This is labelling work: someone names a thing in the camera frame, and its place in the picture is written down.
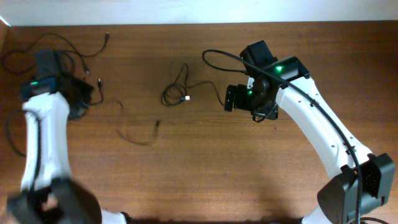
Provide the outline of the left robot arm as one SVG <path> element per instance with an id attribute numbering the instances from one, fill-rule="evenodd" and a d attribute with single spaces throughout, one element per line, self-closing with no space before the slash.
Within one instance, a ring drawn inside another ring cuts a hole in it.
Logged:
<path id="1" fill-rule="evenodd" d="M 20 91 L 27 125 L 21 192 L 7 199 L 7 212 L 18 223 L 127 223 L 127 215 L 102 209 L 69 165 L 67 123 L 84 115 L 93 86 L 68 71 L 58 51 L 37 52 L 35 64 Z"/>

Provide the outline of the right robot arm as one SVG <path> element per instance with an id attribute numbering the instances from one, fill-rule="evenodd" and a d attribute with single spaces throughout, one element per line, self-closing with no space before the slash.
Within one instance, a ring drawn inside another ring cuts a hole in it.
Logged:
<path id="1" fill-rule="evenodd" d="M 339 120 L 297 57 L 278 60 L 261 40 L 248 45 L 247 85 L 227 88 L 225 110 L 249 111 L 256 122 L 275 120 L 284 110 L 302 130 L 330 178 L 318 193 L 318 207 L 302 223 L 356 223 L 389 200 L 395 164 L 374 155 Z"/>

